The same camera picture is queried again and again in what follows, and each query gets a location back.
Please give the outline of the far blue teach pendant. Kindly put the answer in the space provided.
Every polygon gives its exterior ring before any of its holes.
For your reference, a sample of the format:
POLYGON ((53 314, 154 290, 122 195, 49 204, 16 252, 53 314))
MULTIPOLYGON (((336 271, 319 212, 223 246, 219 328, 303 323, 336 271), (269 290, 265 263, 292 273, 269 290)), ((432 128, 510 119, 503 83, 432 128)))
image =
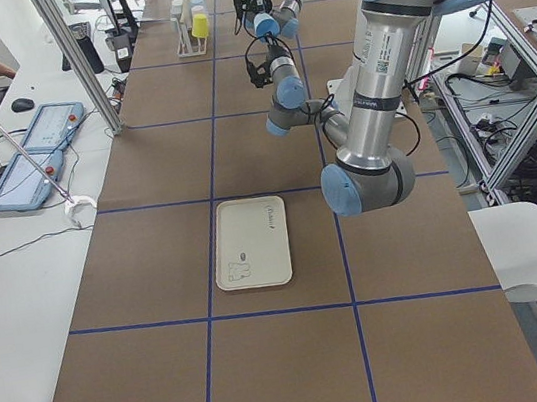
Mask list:
POLYGON ((29 154, 63 150, 74 138, 84 115, 84 106, 80 102, 41 104, 21 145, 29 154))

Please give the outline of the light blue plastic cup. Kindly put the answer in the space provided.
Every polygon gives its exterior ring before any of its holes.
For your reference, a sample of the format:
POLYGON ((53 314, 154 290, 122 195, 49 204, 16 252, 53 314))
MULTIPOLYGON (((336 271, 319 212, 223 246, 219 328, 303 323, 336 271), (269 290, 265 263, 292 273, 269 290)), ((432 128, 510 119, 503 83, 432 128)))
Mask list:
POLYGON ((198 8, 201 11, 204 11, 206 7, 204 0, 189 0, 189 4, 191 8, 198 8))

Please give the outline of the cream plastic cup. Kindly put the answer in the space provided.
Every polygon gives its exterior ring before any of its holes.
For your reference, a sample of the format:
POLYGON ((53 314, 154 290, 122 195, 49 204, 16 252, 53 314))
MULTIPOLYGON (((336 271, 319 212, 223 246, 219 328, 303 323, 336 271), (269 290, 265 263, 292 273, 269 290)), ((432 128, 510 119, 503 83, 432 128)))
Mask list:
POLYGON ((171 17, 170 21, 172 22, 172 24, 173 24, 173 26, 175 27, 176 30, 178 30, 178 28, 181 26, 181 18, 180 18, 180 16, 171 17))

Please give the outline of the black computer mouse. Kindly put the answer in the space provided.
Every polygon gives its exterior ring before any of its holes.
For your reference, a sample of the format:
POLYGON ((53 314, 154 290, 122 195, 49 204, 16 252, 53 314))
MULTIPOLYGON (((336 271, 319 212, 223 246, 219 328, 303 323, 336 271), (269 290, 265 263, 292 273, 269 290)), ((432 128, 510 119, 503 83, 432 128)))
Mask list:
POLYGON ((18 98, 11 103, 11 111, 14 113, 22 113, 31 110, 35 107, 35 103, 30 98, 18 98))

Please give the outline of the blue teach pendant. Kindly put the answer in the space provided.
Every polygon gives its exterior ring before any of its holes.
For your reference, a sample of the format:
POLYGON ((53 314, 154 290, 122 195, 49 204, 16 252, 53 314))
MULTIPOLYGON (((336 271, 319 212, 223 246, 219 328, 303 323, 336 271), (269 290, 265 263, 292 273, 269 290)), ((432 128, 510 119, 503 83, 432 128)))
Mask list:
MULTIPOLYGON (((30 153, 30 157, 45 172, 58 181, 62 166, 62 151, 30 153)), ((41 207, 53 187, 35 167, 18 153, 0 177, 0 212, 32 211, 41 207)))
POLYGON ((41 104, 21 145, 29 154, 63 150, 74 138, 84 115, 84 106, 80 102, 41 104))

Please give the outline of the yellow plastic cup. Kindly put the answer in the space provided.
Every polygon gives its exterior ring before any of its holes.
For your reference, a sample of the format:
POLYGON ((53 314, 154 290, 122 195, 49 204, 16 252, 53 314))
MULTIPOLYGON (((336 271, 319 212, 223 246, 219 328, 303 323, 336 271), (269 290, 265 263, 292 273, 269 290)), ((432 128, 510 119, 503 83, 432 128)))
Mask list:
POLYGON ((196 39, 206 39, 209 37, 209 17, 204 13, 197 13, 193 15, 192 19, 192 36, 196 39))

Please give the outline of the white chair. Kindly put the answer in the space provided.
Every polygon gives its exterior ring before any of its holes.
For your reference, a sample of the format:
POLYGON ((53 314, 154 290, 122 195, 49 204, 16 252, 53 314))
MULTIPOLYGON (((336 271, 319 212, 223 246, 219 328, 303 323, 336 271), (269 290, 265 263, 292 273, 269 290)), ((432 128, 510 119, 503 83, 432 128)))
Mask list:
POLYGON ((482 208, 469 218, 508 301, 537 302, 537 205, 482 208))

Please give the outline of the cream plastic tray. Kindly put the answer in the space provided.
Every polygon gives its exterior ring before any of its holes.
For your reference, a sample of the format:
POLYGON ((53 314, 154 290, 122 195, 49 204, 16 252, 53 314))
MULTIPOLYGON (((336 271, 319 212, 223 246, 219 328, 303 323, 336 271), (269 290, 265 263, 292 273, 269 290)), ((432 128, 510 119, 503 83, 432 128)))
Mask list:
POLYGON ((224 201, 216 210, 216 284, 224 291, 278 287, 292 279, 284 201, 224 201))

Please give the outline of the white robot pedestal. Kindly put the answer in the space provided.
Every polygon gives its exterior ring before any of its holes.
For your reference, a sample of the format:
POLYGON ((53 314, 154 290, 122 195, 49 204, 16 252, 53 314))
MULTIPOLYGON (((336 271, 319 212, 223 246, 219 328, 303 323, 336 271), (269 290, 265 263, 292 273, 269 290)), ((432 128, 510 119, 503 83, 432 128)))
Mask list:
POLYGON ((360 12, 353 62, 334 92, 345 116, 354 107, 394 112, 400 102, 417 26, 422 16, 360 12))

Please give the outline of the near blue teach pendant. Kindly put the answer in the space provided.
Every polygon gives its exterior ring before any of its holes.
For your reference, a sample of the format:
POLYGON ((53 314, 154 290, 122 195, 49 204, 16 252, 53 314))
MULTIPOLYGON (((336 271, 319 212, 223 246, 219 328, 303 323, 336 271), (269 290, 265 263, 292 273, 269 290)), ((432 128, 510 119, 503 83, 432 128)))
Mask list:
MULTIPOLYGON (((58 181, 62 166, 62 151, 30 153, 30 157, 45 172, 58 181)), ((35 167, 18 153, 0 177, 0 212, 32 211, 41 207, 53 187, 35 167)))

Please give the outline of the aluminium frame post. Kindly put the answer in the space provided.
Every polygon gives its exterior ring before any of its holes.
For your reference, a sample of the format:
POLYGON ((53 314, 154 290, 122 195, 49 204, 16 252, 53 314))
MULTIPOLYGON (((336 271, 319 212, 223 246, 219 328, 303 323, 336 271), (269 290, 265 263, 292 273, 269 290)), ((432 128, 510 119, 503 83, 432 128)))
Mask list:
POLYGON ((85 92, 92 99, 93 105, 105 120, 106 125, 114 135, 121 133, 123 128, 121 119, 110 104, 110 100, 103 91, 103 88, 101 88, 91 65, 89 65, 76 39, 74 39, 55 1, 30 0, 30 2, 33 3, 33 6, 37 9, 43 22, 49 28, 62 53, 69 60, 70 66, 80 80, 85 92))

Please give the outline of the long metal grabber stick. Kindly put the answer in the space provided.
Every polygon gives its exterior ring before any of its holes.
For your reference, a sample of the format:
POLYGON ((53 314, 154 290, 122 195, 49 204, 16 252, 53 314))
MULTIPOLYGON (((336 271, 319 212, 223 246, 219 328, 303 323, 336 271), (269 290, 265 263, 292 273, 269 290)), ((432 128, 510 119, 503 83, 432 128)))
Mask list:
POLYGON ((68 217, 69 221, 78 229, 82 228, 81 222, 78 221, 77 217, 74 215, 74 211, 77 208, 77 206, 83 206, 83 205, 91 205, 92 207, 97 207, 97 201, 93 199, 91 196, 87 195, 71 195, 70 191, 64 189, 62 186, 60 186, 55 179, 53 179, 52 176, 46 172, 46 170, 39 165, 26 151, 26 149, 20 145, 18 142, 15 141, 15 139, 12 138, 11 134, 6 132, 4 128, 0 125, 0 133, 1 135, 8 140, 9 143, 11 143, 15 149, 27 160, 29 164, 34 167, 35 171, 37 171, 41 176, 44 178, 44 183, 50 184, 53 188, 55 188, 56 191, 59 192, 59 195, 61 195, 65 200, 65 206, 64 206, 64 214, 68 217))

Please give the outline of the black thermos bottle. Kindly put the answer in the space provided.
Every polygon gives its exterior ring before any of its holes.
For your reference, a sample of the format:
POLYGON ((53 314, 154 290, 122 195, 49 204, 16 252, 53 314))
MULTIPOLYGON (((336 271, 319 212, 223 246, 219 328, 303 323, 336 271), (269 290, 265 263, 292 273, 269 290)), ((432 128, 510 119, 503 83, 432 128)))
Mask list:
POLYGON ((90 23, 72 24, 70 25, 70 30, 93 72, 96 74, 103 72, 104 64, 98 55, 98 51, 95 49, 95 45, 93 45, 90 23))

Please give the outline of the pink plastic cup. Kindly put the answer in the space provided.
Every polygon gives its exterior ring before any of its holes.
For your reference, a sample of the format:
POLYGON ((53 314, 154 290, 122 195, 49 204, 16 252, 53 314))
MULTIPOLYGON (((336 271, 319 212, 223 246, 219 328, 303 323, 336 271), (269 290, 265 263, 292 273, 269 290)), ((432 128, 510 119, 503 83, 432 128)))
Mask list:
POLYGON ((207 10, 205 9, 205 6, 203 5, 193 6, 191 7, 190 11, 193 16, 197 16, 197 15, 206 16, 207 15, 207 10))

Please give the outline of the grey plastic cup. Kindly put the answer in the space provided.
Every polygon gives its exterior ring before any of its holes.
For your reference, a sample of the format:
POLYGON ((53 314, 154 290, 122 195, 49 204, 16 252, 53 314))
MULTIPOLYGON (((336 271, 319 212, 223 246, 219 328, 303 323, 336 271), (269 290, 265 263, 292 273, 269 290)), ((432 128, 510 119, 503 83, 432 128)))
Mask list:
POLYGON ((182 14, 183 10, 183 0, 173 0, 171 2, 170 12, 172 17, 177 17, 182 14))

